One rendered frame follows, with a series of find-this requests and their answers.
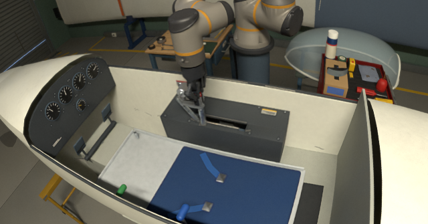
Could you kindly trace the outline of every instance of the brown box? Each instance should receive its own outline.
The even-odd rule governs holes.
[[[345,98],[346,94],[348,93],[348,74],[339,77],[338,80],[334,79],[334,76],[327,74],[327,68],[334,68],[334,66],[338,66],[339,68],[346,68],[346,63],[326,59],[324,68],[324,91],[322,93],[328,94],[330,96]]]

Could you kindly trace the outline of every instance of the gauge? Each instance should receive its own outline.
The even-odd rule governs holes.
[[[61,88],[59,94],[58,94],[58,98],[60,99],[60,102],[62,104],[68,104],[72,101],[73,99],[73,90],[71,87],[69,86],[64,86]]]
[[[86,108],[86,100],[85,99],[79,99],[78,103],[76,104],[76,108],[79,111],[84,111]]]
[[[45,115],[48,120],[55,121],[60,117],[61,106],[57,102],[50,102],[45,109]]]
[[[86,68],[86,74],[91,80],[98,76],[98,72],[100,72],[100,66],[96,62],[90,63]]]
[[[73,78],[73,87],[76,90],[81,90],[85,87],[86,77],[84,73],[77,73]]]

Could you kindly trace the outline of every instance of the gray floor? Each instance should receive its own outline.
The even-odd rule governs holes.
[[[72,38],[57,49],[57,56],[75,53],[96,53],[102,56],[108,64],[135,68],[151,68],[148,55],[137,52],[112,50],[127,50],[128,42],[124,37],[106,37],[94,49],[106,51],[88,51],[103,37]],[[153,37],[146,38],[135,47],[144,50],[154,41]],[[271,51],[271,85],[296,89],[297,77],[295,70],[287,66],[284,53],[288,43],[277,41]],[[180,71],[175,62],[157,59],[161,70]],[[231,68],[228,60],[221,60],[213,67],[214,75],[221,78],[231,78]],[[316,92],[317,82],[303,80],[302,90]],[[428,93],[428,76],[414,72],[402,71],[400,88]],[[428,113],[428,96],[395,90],[399,105]],[[0,121],[0,223],[76,223],[64,215],[53,204],[39,198],[39,193],[52,178],[54,173],[39,161]],[[62,181],[52,198],[58,203],[66,198],[72,187]],[[122,215],[103,206],[77,190],[68,201],[67,206],[87,224],[96,223],[133,223]]]

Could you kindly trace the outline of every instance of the black instrument panel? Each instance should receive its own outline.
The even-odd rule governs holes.
[[[83,56],[49,81],[34,100],[25,123],[30,143],[55,157],[115,87],[107,63]]]

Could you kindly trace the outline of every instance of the gray box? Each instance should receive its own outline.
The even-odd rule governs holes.
[[[269,111],[262,114],[263,109],[276,111],[276,115]],[[161,120],[169,138],[264,160],[281,160],[289,111],[205,97],[205,113],[207,125],[199,126],[173,99]],[[228,120],[238,124],[234,126]]]

